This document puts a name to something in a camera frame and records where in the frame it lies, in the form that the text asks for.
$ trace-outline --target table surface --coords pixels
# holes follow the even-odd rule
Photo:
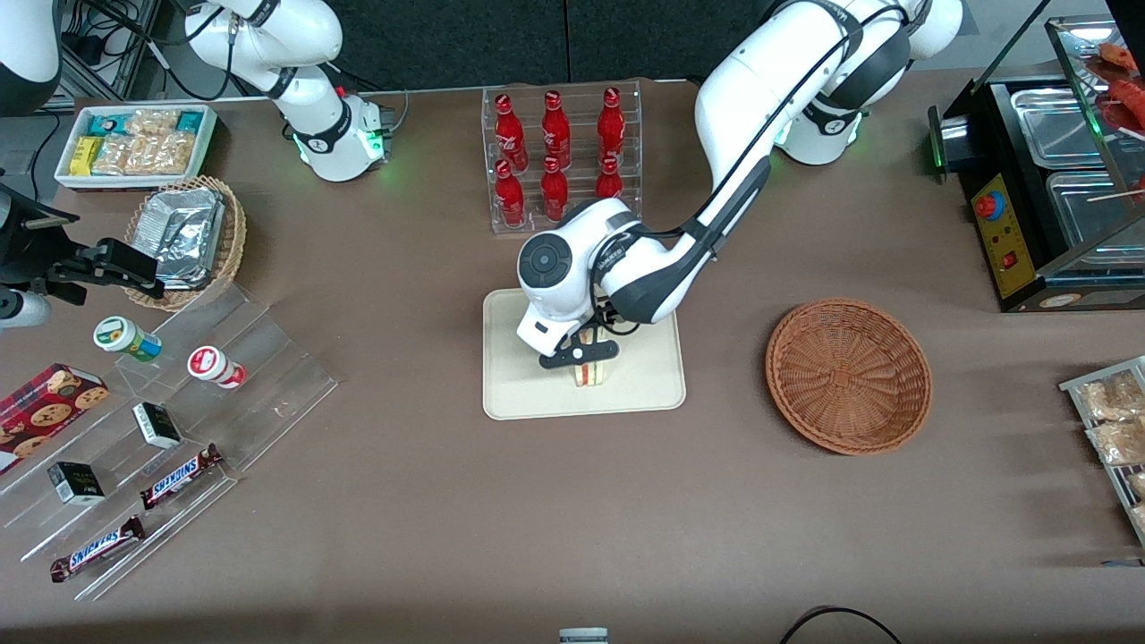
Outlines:
[[[1145,313],[997,313],[957,182],[924,170],[926,108],[965,80],[906,74],[831,166],[775,155],[679,308],[682,407],[504,423],[481,408],[481,303],[515,285],[521,241],[488,229],[481,93],[413,95],[393,162],[345,184],[299,162],[268,102],[218,104],[204,172],[246,209],[238,281],[342,384],[98,602],[0,539],[0,641],[757,643],[842,604],[907,642],[1140,642],[1145,571],[1096,567],[1139,550],[1056,385],[1145,353]],[[643,91],[646,219],[668,228],[710,189],[695,88]],[[90,243],[140,199],[55,205]],[[930,360],[930,419],[895,453],[829,454],[765,390],[771,329],[835,296]],[[161,321],[92,289],[0,335],[0,391],[57,361],[110,369],[89,338],[113,313]]]

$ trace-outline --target empty wicker basket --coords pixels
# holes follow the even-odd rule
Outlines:
[[[158,191],[190,190],[192,188],[211,188],[227,201],[222,230],[219,233],[219,246],[215,250],[214,265],[211,267],[211,282],[207,285],[218,284],[220,281],[230,282],[238,274],[238,267],[243,262],[243,244],[246,243],[246,215],[243,212],[243,204],[238,203],[235,193],[226,183],[211,176],[196,176],[185,181],[179,181],[177,183],[164,186]],[[124,236],[124,241],[128,244],[135,237],[135,227],[139,226],[142,212],[143,203],[135,209],[135,217],[127,225],[127,234]],[[202,289],[198,291],[167,291],[164,293],[163,299],[153,299],[139,291],[124,290],[127,291],[127,297],[135,304],[148,308],[160,308],[171,312],[180,311],[203,292]]]
[[[765,358],[767,387],[802,434],[840,454],[891,451],[931,407],[931,374],[914,337],[882,311],[824,299],[789,313]]]

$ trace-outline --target skewer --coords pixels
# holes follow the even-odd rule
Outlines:
[[[1085,203],[1104,202],[1105,199],[1115,199],[1118,197],[1131,197],[1134,195],[1145,195],[1145,189],[1143,190],[1129,190],[1128,193],[1114,193],[1112,195],[1101,195],[1100,197],[1090,197],[1085,199]]]

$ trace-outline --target red bottle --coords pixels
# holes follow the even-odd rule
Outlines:
[[[597,119],[597,134],[601,165],[608,157],[614,157],[616,165],[624,163],[624,112],[621,111],[621,91],[615,87],[605,89],[605,109]]]
[[[502,149],[502,155],[513,164],[514,172],[524,172],[529,167],[529,152],[524,149],[521,119],[513,113],[513,101],[508,94],[498,94],[493,104],[497,105],[497,146]]]
[[[561,172],[556,157],[545,157],[545,175],[540,179],[540,191],[545,195],[545,217],[560,221],[564,206],[569,203],[569,182]]]
[[[597,196],[600,198],[619,197],[624,190],[624,181],[616,174],[616,159],[609,157],[600,165],[600,176],[597,178]]]
[[[497,171],[497,184],[493,186],[497,207],[502,211],[505,226],[520,228],[524,226],[524,191],[521,190],[521,182],[513,176],[513,168],[506,159],[497,159],[493,167]]]
[[[569,117],[561,109],[561,93],[545,92],[545,118],[540,119],[545,134],[545,154],[556,157],[561,170],[572,165],[571,129]]]

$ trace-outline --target snickers bar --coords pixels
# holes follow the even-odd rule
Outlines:
[[[143,497],[143,509],[150,510],[161,503],[164,498],[173,496],[176,492],[185,487],[187,484],[203,476],[211,465],[220,461],[222,461],[222,455],[219,454],[219,450],[215,449],[212,442],[206,449],[196,454],[195,458],[191,458],[180,465],[174,472],[163,477],[150,489],[141,492],[140,496]]]
[[[61,557],[55,561],[52,561],[52,581],[60,583],[66,581],[68,578],[78,573],[80,568],[95,561],[101,557],[105,557],[112,550],[119,549],[125,543],[131,543],[133,541],[143,541],[147,535],[143,534],[143,524],[140,523],[139,517],[132,517],[127,519],[127,523],[119,527],[117,531],[109,532],[104,536],[88,543],[82,550],[77,550],[72,552],[70,557]]]

